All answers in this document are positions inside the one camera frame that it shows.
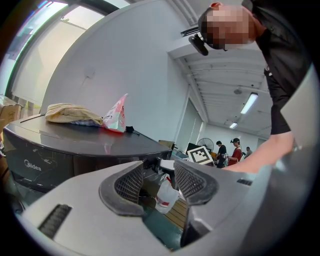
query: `beige towel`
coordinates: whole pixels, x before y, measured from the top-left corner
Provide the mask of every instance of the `beige towel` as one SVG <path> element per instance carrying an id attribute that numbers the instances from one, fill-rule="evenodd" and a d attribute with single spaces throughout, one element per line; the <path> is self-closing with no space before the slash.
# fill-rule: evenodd
<path id="1" fill-rule="evenodd" d="M 79 120 L 93 120 L 97 125 L 103 124 L 101 116 L 80 105 L 69 103 L 51 104 L 48 106 L 45 119 L 54 123 L 70 123 Z"/>

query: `wooden floor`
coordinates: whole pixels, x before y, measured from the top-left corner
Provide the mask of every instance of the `wooden floor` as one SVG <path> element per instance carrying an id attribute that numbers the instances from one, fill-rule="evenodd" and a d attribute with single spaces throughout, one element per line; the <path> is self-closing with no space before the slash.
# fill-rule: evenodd
<path id="1" fill-rule="evenodd" d="M 173 224 L 175 224 L 179 229 L 184 230 L 187 217 L 186 201 L 179 198 L 173 205 L 172 209 L 164 216 Z"/>

